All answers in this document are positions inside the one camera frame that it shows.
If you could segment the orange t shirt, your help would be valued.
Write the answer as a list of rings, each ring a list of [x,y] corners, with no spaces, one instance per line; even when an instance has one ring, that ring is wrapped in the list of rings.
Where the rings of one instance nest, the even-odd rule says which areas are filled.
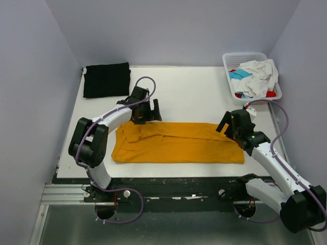
[[[119,163],[244,164],[243,150],[216,128],[199,122],[127,122],[115,132],[111,156]]]

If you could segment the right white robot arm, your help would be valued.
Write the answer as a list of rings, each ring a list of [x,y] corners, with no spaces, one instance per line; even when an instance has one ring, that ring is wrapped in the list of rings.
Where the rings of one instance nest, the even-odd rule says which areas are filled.
[[[254,197],[279,214],[284,226],[292,233],[313,229],[326,223],[326,191],[313,186],[275,150],[270,139],[261,131],[254,131],[255,112],[239,109],[225,112],[216,131],[238,144],[273,178],[276,187],[262,178],[248,174],[238,179],[235,194],[241,200]]]

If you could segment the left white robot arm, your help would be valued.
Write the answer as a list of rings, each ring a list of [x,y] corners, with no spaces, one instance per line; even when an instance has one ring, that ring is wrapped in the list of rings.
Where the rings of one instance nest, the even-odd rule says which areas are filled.
[[[132,94],[116,103],[115,107],[101,116],[78,120],[68,147],[68,154],[75,163],[84,168],[91,184],[96,188],[96,196],[103,202],[113,197],[109,186],[111,176],[106,170],[104,158],[109,134],[124,123],[144,125],[148,121],[161,121],[158,99],[151,107],[149,90],[135,86]]]

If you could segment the blue cloth in basket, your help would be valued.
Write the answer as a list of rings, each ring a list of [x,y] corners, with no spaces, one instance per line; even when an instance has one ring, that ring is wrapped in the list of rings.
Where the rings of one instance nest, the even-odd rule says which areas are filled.
[[[250,77],[252,74],[243,69],[232,69],[228,72],[228,74],[236,97],[239,99],[251,98],[251,96],[248,95],[248,92],[240,91],[238,89],[238,85],[243,78]]]

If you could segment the red cloth in basket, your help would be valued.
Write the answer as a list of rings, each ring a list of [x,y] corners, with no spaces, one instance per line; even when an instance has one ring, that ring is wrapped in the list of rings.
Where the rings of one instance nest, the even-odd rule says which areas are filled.
[[[267,80],[261,80],[253,75],[243,78],[238,85],[238,89],[243,92],[248,92],[251,98],[276,97],[276,93],[268,89]]]

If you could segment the folded black t shirt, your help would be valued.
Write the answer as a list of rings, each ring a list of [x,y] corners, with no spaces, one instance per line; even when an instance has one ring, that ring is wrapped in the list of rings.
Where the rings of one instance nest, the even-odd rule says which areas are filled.
[[[83,97],[98,99],[128,96],[130,73],[128,62],[87,66],[84,74]]]

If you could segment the white plastic basket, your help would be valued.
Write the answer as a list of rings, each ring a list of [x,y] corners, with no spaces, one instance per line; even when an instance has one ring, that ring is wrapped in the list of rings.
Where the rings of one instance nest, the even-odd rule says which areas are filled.
[[[279,100],[279,73],[272,59],[259,52],[226,53],[222,56],[230,94],[235,105],[258,99]]]

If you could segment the white t shirt in basket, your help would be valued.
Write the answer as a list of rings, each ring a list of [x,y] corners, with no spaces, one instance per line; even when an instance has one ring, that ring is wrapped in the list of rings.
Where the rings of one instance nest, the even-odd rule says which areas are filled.
[[[241,63],[237,69],[243,69],[261,80],[267,80],[269,90],[273,90],[275,84],[278,82],[278,71],[272,59],[248,61]]]

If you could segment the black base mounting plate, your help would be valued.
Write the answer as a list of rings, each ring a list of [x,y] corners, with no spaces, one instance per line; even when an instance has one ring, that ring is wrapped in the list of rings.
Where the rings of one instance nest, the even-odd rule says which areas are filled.
[[[113,178],[108,192],[83,179],[53,177],[53,184],[81,185],[81,203],[105,214],[142,212],[234,212],[251,217],[259,203],[245,191],[243,177]]]

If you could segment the aluminium rail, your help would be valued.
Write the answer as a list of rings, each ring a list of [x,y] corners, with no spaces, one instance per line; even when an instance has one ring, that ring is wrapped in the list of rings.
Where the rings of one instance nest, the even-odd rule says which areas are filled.
[[[82,185],[49,184],[43,189],[42,205],[81,205],[84,204]]]

